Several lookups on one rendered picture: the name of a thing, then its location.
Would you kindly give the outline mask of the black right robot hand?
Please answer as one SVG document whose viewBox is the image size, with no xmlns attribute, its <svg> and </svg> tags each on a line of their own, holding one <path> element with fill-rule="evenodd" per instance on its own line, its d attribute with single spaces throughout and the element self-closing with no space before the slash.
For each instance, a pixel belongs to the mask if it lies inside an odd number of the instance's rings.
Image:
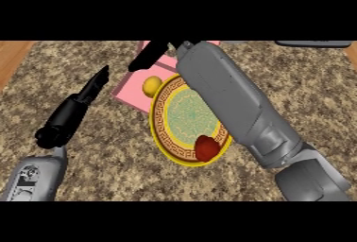
<svg viewBox="0 0 357 242">
<path fill-rule="evenodd" d="M 147 43 L 138 55 L 128 65 L 128 71 L 135 72 L 138 70 L 147 70 L 154 64 L 166 68 L 169 71 L 175 71 L 175 62 L 160 62 L 160 57 L 168 50 L 168 44 L 178 48 L 181 41 L 159 41 L 153 40 Z"/>
</svg>

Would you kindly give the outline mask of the yellow lemon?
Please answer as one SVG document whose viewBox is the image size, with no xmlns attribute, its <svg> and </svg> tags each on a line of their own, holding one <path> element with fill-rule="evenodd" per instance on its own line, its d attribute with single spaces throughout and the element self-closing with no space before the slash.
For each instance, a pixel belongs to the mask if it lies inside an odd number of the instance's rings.
<svg viewBox="0 0 357 242">
<path fill-rule="evenodd" d="M 147 97 L 154 96 L 160 85 L 162 85 L 162 80 L 156 76 L 152 76 L 144 80 L 144 82 L 141 84 L 141 91 Z"/>
</svg>

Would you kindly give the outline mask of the pink cardboard box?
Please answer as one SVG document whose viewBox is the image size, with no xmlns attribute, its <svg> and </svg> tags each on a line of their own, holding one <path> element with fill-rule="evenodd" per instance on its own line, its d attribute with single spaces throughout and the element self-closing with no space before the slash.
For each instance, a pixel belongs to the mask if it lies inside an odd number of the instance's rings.
<svg viewBox="0 0 357 242">
<path fill-rule="evenodd" d="M 140 41 L 138 53 L 150 41 Z M 166 54 L 160 57 L 160 62 L 174 61 L 177 64 L 177 59 L 169 57 Z M 141 91 L 141 84 L 144 80 L 156 76 L 160 80 L 166 80 L 177 74 L 177 71 L 169 71 L 166 68 L 154 64 L 147 70 L 138 70 L 135 72 L 126 71 L 121 82 L 118 83 L 112 95 L 115 99 L 134 107 L 138 111 L 149 113 L 152 98 L 147 97 Z"/>
</svg>

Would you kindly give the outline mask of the yellow rimmed patterned plate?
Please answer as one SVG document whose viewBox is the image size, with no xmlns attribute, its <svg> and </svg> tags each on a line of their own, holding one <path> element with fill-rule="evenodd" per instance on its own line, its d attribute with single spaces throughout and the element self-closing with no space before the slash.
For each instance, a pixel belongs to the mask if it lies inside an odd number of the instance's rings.
<svg viewBox="0 0 357 242">
<path fill-rule="evenodd" d="M 165 80 L 153 96 L 149 125 L 160 152 L 183 166 L 211 164 L 233 141 L 203 99 L 178 74 Z M 194 156 L 194 142 L 200 135 L 212 137 L 219 146 L 216 156 L 208 162 Z"/>
</svg>

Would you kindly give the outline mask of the dark red apple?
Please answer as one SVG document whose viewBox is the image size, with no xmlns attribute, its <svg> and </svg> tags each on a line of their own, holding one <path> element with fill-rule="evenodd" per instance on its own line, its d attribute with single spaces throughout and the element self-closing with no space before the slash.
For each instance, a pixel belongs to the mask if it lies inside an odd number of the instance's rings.
<svg viewBox="0 0 357 242">
<path fill-rule="evenodd" d="M 194 158 L 199 162 L 209 162 L 219 152 L 219 144 L 215 139 L 200 135 L 194 141 Z"/>
</svg>

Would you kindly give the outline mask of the dark grey appliance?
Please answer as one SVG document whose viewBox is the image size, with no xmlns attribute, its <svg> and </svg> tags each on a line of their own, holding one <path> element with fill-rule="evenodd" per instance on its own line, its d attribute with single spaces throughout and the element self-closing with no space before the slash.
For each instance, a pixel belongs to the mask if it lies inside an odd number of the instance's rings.
<svg viewBox="0 0 357 242">
<path fill-rule="evenodd" d="M 348 48 L 352 41 L 274 41 L 274 43 L 289 47 Z"/>
</svg>

